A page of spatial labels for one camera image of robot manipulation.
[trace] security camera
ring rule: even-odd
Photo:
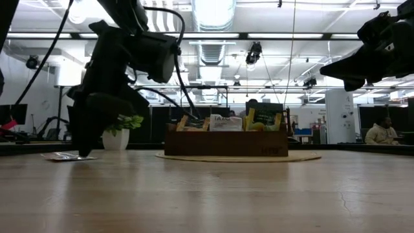
[[[29,59],[26,61],[26,67],[29,69],[37,69],[39,65],[39,56],[30,55]]]

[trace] ceiling duct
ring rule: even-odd
[[[193,18],[197,32],[228,32],[232,28],[236,0],[191,0]],[[225,45],[198,45],[200,63],[209,67],[200,67],[202,80],[218,82],[221,77]]]

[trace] round mat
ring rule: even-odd
[[[160,152],[155,156],[163,159],[198,162],[300,162],[320,159],[321,156],[311,151],[289,151],[288,157],[237,157],[237,156],[171,156]]]

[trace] wooden crate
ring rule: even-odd
[[[169,126],[165,155],[183,156],[288,156],[285,131],[177,132]]]

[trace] wooden table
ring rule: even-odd
[[[413,232],[414,157],[317,151],[294,163],[0,157],[0,232]]]

